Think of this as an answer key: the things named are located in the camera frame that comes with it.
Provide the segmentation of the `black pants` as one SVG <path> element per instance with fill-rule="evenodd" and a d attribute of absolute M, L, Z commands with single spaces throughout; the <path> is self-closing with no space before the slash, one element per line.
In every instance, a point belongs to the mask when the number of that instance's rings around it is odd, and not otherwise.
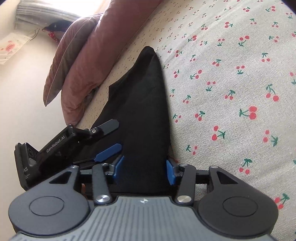
<path fill-rule="evenodd" d="M 124 160 L 110 192 L 169 195 L 166 160 L 171 143 L 170 118 L 162 67 L 152 47 L 144 47 L 133 67 L 110 85 L 108 102 L 93 126 L 110 119 L 118 120 L 119 128 L 85 145 L 73 160 L 94 158 L 108 147 L 121 144 Z"/>

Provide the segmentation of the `pink and grey pillow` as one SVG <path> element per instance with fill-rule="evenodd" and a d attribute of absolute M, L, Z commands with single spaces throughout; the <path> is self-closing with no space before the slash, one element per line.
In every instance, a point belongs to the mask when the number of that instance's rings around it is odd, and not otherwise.
<path fill-rule="evenodd" d="M 63 35 L 46 78 L 44 105 L 48 105 L 61 91 L 67 74 L 99 20 L 100 14 L 79 18 Z"/>

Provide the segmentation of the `dark floral cloth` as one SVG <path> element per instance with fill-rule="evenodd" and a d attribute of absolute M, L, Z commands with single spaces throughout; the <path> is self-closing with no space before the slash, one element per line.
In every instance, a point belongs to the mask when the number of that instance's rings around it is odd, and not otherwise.
<path fill-rule="evenodd" d="M 43 32 L 53 39 L 56 43 L 60 43 L 63 35 L 66 33 L 67 29 L 71 26 L 73 22 L 67 20 L 59 20 L 51 23 L 42 29 Z"/>

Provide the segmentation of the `pink duvet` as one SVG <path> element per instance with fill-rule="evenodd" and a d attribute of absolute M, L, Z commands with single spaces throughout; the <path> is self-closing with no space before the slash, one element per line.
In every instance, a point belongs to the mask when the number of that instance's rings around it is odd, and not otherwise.
<path fill-rule="evenodd" d="M 76 125 L 84 99 L 105 80 L 126 44 L 160 1 L 111 1 L 68 72 L 61 91 L 65 123 Z"/>

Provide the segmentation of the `white red-patterned paper bag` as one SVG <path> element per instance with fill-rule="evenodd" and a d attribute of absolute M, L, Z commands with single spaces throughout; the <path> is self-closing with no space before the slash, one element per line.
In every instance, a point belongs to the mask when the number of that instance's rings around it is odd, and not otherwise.
<path fill-rule="evenodd" d="M 39 29 L 27 33 L 12 32 L 1 39 L 1 65 L 11 59 L 27 42 L 34 39 L 38 32 Z"/>

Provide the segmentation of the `grey striped folded fabric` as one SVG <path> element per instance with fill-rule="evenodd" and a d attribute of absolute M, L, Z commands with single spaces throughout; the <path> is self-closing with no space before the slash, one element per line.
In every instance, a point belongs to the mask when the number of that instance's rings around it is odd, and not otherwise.
<path fill-rule="evenodd" d="M 43 28 L 56 21 L 73 22 L 81 16 L 71 1 L 20 1 L 16 7 L 15 26 Z"/>

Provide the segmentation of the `cherry print bed sheet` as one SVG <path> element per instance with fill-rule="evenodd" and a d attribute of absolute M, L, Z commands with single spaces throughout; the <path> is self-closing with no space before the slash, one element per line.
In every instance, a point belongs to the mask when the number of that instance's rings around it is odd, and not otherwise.
<path fill-rule="evenodd" d="M 295 11 L 286 1 L 163 1 L 130 42 L 80 122 L 144 46 L 160 59 L 173 157 L 217 165 L 269 195 L 277 240 L 295 240 Z"/>

